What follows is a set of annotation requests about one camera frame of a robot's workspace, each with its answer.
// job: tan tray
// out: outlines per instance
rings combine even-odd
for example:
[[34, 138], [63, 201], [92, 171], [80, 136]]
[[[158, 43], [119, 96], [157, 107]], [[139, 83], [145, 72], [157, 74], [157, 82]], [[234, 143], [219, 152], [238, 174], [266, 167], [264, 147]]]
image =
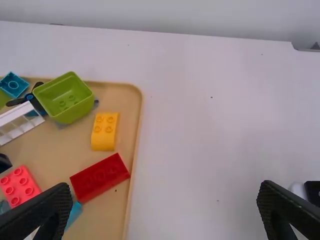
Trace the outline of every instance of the tan tray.
[[[25, 79], [31, 87], [37, 81], [48, 81]], [[129, 84], [87, 82], [87, 85], [99, 98], [98, 108], [64, 129], [58, 129], [47, 116], [45, 123], [2, 146], [0, 152], [10, 158], [13, 167], [0, 177], [26, 165], [42, 191], [66, 182], [74, 194], [70, 176], [119, 152], [131, 178], [84, 204], [82, 214], [64, 233], [63, 240], [121, 240], [126, 237], [130, 212], [143, 97], [139, 89]], [[91, 151], [97, 112], [120, 113], [114, 152]]]

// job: pink lego brick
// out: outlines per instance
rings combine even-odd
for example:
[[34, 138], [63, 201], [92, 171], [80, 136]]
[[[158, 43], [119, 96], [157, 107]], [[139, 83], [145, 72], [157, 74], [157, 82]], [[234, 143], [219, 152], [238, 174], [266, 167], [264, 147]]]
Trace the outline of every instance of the pink lego brick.
[[24, 165], [1, 178], [0, 188], [11, 208], [23, 204], [42, 192]]

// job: black propeller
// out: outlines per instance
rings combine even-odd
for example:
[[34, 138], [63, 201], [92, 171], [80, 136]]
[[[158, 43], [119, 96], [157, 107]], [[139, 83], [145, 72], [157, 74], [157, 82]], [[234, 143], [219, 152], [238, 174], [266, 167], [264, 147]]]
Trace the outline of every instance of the black propeller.
[[11, 106], [16, 106], [19, 104], [23, 104], [26, 101], [30, 101], [30, 103], [33, 105], [33, 107], [40, 112], [45, 112], [45, 109], [42, 107], [42, 105], [40, 104], [40, 102], [37, 100], [37, 98], [34, 96], [34, 94], [32, 93], [32, 91], [36, 88], [39, 87], [40, 85], [44, 84], [42, 81], [38, 81], [35, 83], [35, 85], [33, 86], [32, 90], [30, 93], [27, 93], [26, 95], [23, 96], [23, 98], [17, 98], [17, 99], [13, 99], [8, 101], [5, 105], [7, 107], [11, 107]]

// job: white table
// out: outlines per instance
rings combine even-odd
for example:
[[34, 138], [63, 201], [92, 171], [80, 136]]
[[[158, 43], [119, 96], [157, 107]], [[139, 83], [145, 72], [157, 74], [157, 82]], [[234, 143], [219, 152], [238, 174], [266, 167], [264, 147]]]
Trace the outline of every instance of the white table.
[[267, 239], [265, 180], [319, 180], [320, 53], [289, 42], [0, 22], [0, 75], [144, 93], [128, 240]]

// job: toy block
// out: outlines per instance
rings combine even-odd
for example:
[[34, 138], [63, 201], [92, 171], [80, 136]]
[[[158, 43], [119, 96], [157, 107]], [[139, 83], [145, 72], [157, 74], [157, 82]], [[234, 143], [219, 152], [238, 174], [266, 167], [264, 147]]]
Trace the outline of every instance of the toy block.
[[[45, 119], [40, 114], [32, 118], [25, 117], [25, 114], [34, 110], [34, 106], [29, 101], [26, 101], [0, 115], [0, 146], [45, 122]], [[20, 118], [23, 118], [25, 123], [14, 123], [14, 120]], [[4, 129], [6, 125], [11, 125], [13, 129], [7, 131]]]
[[77, 200], [84, 204], [112, 187], [130, 178], [119, 153], [70, 177]]
[[93, 151], [114, 151], [118, 122], [117, 112], [99, 112], [95, 115], [91, 133]]
[[24, 165], [1, 178], [0, 188], [11, 208], [15, 208], [41, 193], [37, 183]]
[[72, 205], [69, 219], [65, 226], [65, 231], [67, 231], [68, 228], [77, 220], [77, 218], [81, 215], [81, 213], [82, 213], [82, 205], [80, 202], [77, 201]]
[[40, 105], [55, 122], [71, 124], [91, 112], [95, 96], [73, 71], [32, 90]]
[[9, 72], [0, 80], [0, 89], [14, 99], [19, 97], [28, 87], [29, 83], [13, 72]]

